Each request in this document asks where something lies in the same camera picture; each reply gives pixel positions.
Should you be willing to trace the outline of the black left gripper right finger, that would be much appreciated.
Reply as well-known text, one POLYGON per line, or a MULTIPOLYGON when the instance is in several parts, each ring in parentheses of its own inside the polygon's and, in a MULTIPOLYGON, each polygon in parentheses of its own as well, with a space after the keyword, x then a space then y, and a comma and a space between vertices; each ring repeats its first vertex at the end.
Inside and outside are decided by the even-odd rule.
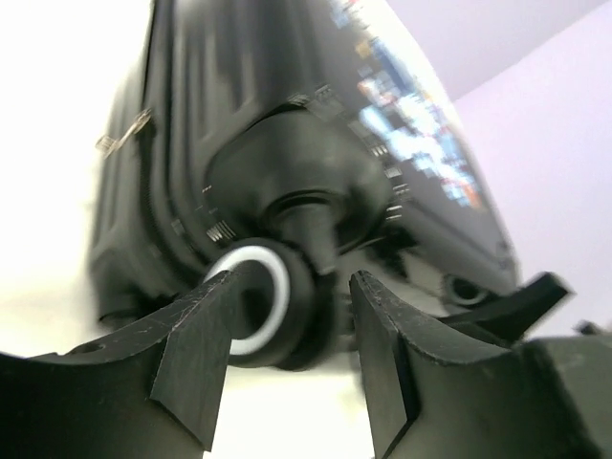
POLYGON ((350 291, 378 458, 607 458, 611 337, 484 342, 367 272, 350 291))

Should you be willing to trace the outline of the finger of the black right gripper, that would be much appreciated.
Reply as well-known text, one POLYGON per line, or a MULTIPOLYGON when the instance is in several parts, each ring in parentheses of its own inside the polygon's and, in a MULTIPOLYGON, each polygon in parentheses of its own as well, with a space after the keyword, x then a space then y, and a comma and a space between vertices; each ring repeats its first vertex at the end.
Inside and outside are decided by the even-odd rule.
POLYGON ((558 275, 545 272, 511 295, 439 320, 484 342, 519 342, 538 321, 573 293, 558 275))

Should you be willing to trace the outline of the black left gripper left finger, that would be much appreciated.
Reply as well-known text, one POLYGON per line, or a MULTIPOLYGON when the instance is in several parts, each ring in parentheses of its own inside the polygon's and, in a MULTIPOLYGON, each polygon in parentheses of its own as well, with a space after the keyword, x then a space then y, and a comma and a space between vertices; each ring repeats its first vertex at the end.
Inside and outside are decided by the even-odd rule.
POLYGON ((1 358, 5 458, 199 458, 213 444, 238 273, 71 352, 1 358))

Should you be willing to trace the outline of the black space-print kids suitcase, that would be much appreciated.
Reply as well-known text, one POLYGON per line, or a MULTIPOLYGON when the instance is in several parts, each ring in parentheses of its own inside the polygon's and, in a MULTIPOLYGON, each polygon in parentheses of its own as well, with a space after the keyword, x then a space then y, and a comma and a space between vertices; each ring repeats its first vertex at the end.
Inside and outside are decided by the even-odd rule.
POLYGON ((105 135, 89 270, 120 326, 237 267, 229 361, 310 368, 352 272, 460 310, 513 292, 459 117, 385 1, 155 1, 105 135))

